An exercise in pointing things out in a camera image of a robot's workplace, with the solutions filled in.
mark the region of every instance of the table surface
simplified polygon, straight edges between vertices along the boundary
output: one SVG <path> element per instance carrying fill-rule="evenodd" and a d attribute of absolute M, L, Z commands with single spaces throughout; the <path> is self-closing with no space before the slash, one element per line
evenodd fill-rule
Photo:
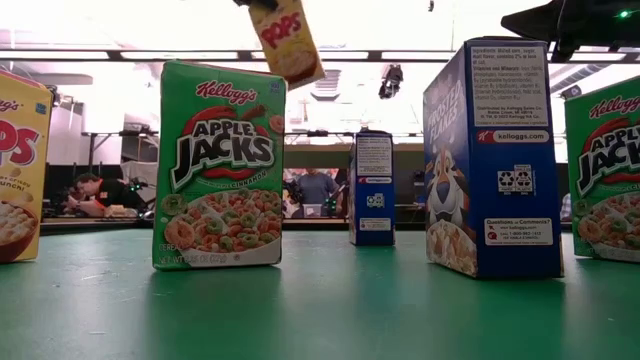
<path fill-rule="evenodd" d="M 0 266 L 3 359 L 638 359 L 640 265 L 477 281 L 426 260 L 423 232 L 355 248 L 285 232 L 278 266 L 157 272 L 151 231 L 48 236 Z"/>

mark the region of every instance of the seated person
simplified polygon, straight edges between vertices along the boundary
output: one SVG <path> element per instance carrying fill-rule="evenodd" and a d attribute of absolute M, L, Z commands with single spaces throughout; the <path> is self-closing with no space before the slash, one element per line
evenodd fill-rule
<path fill-rule="evenodd" d="M 139 210 L 144 207 L 144 200 L 137 192 L 131 190 L 127 184 L 117 179 L 101 179 L 93 174 L 78 176 L 76 188 L 89 201 L 78 201 L 72 196 L 67 200 L 67 207 L 84 211 L 91 217 L 104 217 L 105 209 L 111 205 L 121 205 L 125 208 Z"/>
<path fill-rule="evenodd" d="M 316 169 L 307 169 L 307 173 L 298 179 L 298 185 L 302 190 L 302 198 L 304 204 L 322 204 L 324 205 L 333 193 L 338 190 L 338 184 L 331 176 L 319 172 Z M 336 214 L 342 212 L 342 193 L 336 199 Z M 322 216 L 327 216 L 326 207 L 322 207 Z"/>

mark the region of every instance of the blue cereal box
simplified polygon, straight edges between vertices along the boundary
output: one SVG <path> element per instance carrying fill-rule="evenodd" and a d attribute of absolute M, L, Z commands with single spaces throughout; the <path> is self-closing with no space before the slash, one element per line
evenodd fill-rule
<path fill-rule="evenodd" d="M 478 278 L 562 275 L 546 53 L 470 40 L 425 90 L 431 261 Z"/>
<path fill-rule="evenodd" d="M 349 156 L 349 233 L 354 245 L 395 244 L 393 139 L 384 132 L 356 134 Z"/>

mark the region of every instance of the green cereal box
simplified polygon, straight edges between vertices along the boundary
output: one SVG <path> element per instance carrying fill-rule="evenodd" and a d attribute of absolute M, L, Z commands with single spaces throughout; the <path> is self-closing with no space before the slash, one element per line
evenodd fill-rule
<path fill-rule="evenodd" d="M 167 62 L 161 93 L 153 266 L 278 263 L 285 81 Z"/>
<path fill-rule="evenodd" d="M 565 104 L 576 255 L 640 262 L 640 77 Z"/>

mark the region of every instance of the apple jacks logo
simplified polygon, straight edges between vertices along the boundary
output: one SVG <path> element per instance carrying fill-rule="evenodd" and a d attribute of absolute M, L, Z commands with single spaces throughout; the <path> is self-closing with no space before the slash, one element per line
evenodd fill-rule
<path fill-rule="evenodd" d="M 640 181 L 640 125 L 631 126 L 626 118 L 603 124 L 585 142 L 578 164 L 580 196 L 599 182 Z"/>
<path fill-rule="evenodd" d="M 274 142 L 262 126 L 238 121 L 230 107 L 212 107 L 196 114 L 176 142 L 171 182 L 177 191 L 195 175 L 242 181 L 273 165 Z"/>

